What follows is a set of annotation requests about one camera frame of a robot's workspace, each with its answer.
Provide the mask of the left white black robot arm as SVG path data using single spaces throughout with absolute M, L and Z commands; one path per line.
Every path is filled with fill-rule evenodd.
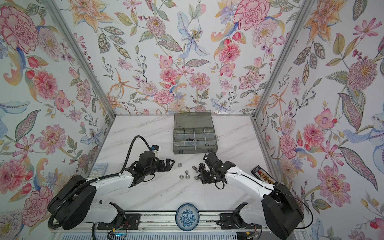
M 147 176 L 169 172 L 174 164 L 174 160 L 160 160 L 155 152 L 145 151 L 121 173 L 93 179 L 72 177 L 48 204 L 48 228 L 71 230 L 85 223 L 123 226 L 127 221 L 125 211 L 110 201 L 112 194 L 145 182 Z

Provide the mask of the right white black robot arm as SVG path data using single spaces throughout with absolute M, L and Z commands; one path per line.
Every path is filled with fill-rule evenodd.
M 232 185 L 256 200 L 254 205 L 237 206 L 225 223 L 238 229 L 266 226 L 279 239 L 286 240 L 304 219 L 297 200 L 285 185 L 265 183 L 232 162 L 222 162 L 216 153 L 204 155 L 203 160 L 199 165 L 202 184 Z

